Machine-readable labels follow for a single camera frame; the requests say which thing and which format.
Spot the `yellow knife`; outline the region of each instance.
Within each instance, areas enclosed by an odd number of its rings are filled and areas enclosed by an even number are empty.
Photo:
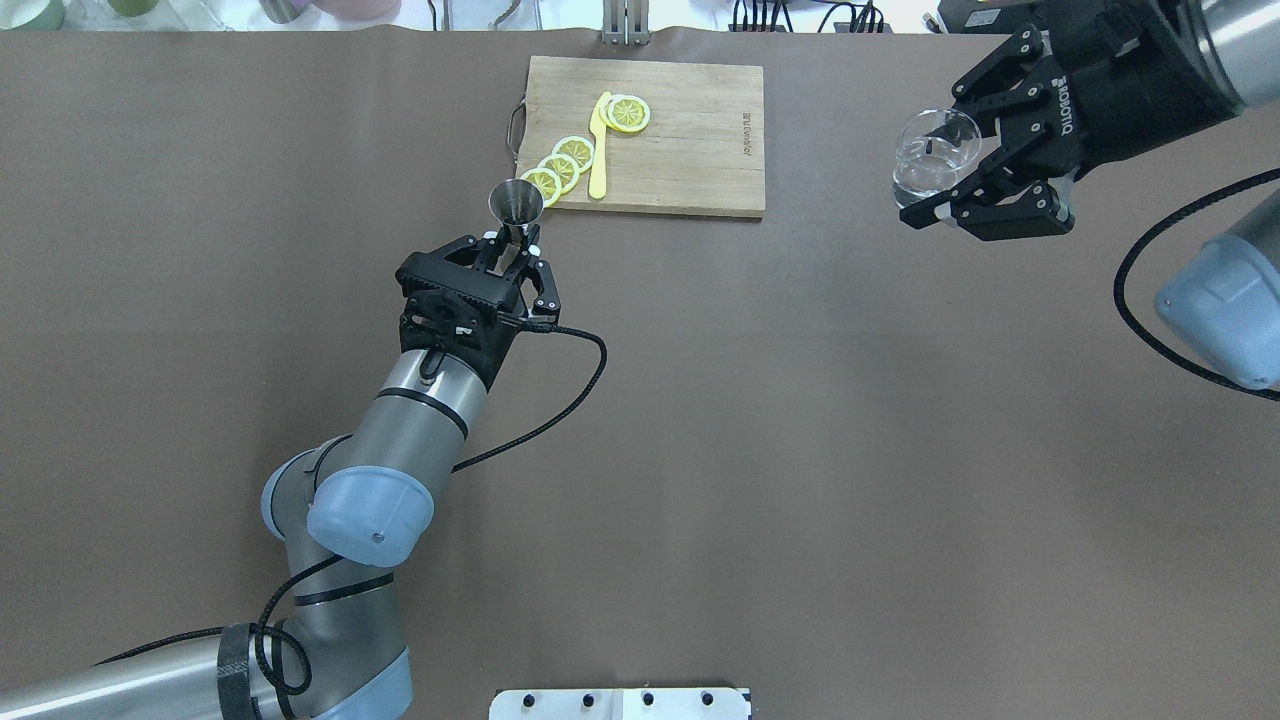
[[[595,101],[595,109],[591,110],[591,122],[588,126],[591,131],[591,138],[595,141],[595,159],[591,160],[591,181],[586,186],[586,193],[595,200],[604,197],[604,193],[608,191],[608,181],[604,172],[604,137],[608,135],[609,128],[604,126],[604,117],[600,113],[604,110],[604,105],[609,101],[611,96],[605,91]]]

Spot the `cutting board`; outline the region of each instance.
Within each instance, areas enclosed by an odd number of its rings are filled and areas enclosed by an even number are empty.
[[[588,122],[604,91],[643,97],[652,110],[649,127],[635,135],[608,131],[603,199],[588,196],[584,176],[553,209],[764,215],[764,69],[758,65],[535,55],[517,177],[562,137],[590,138]]]

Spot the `lemon slice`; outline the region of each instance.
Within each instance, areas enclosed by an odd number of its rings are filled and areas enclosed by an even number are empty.
[[[640,132],[650,117],[649,104],[635,95],[614,95],[604,106],[604,122],[618,132]]]
[[[543,158],[543,161],[538,163],[538,167],[547,168],[559,177],[561,195],[573,190],[573,186],[577,184],[577,178],[582,176],[581,168],[577,167],[577,160],[563,152],[552,152]]]
[[[577,170],[585,173],[595,161],[595,146],[585,137],[571,135],[556,143],[552,155],[568,155],[577,163]]]
[[[547,168],[534,168],[520,176],[520,179],[529,181],[538,188],[538,192],[543,193],[543,208],[550,208],[557,200],[559,200],[562,190],[559,176],[557,176],[553,170]]]

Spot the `green cup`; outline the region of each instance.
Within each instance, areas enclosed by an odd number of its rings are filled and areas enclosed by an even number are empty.
[[[0,29],[58,29],[65,17],[63,0],[0,0]]]
[[[125,18],[136,18],[155,10],[160,0],[106,0],[106,4]]]

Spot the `brown table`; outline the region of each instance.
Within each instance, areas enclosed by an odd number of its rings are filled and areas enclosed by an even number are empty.
[[[403,256],[492,225],[531,54],[765,68],[763,222],[553,211],[608,373],[398,571],[410,717],[749,685],[762,719],[1274,717],[1277,409],[1115,316],[1128,245],[1275,161],[1276,108],[1094,173],[1065,238],[901,225],[892,145],[993,38],[0,37],[0,685],[248,620],[266,475],[397,354]],[[1135,305],[1261,191],[1153,247]],[[470,447],[594,365],[526,337]]]

